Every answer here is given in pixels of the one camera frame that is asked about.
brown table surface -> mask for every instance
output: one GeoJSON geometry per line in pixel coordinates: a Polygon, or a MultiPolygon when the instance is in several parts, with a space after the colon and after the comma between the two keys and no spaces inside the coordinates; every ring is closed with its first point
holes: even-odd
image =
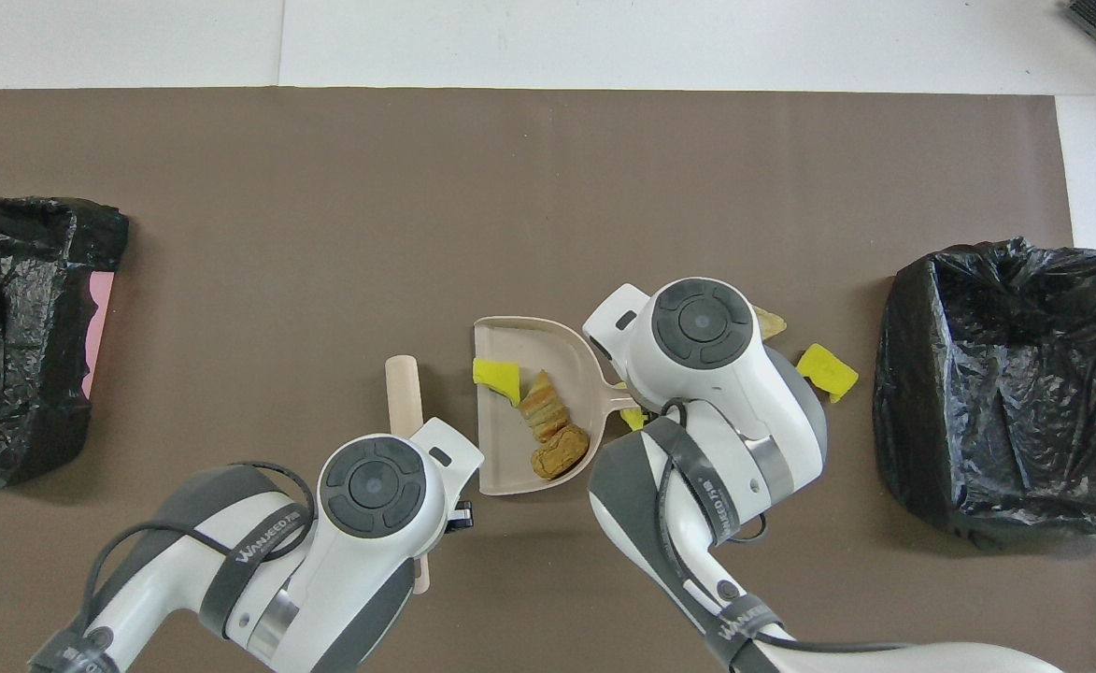
{"type": "MultiPolygon", "coordinates": [[[[871,446],[892,274],[941,247],[1070,243],[1052,99],[492,90],[0,91],[0,195],[134,221],[85,450],[0,492],[0,670],[77,608],[99,547],[202,468],[309,479],[385,430],[383,363],[476,437],[471,323],[579,328],[624,282],[721,277],[859,370],[824,476],[719,559],[798,638],[984,640],[1096,670],[1096,544],[982,554],[902,511],[871,446]]],[[[620,427],[612,422],[612,431],[620,427]]],[[[585,478],[473,495],[365,670],[716,670],[608,543],[585,478]]],[[[192,614],[134,670],[262,670],[192,614]]]]}

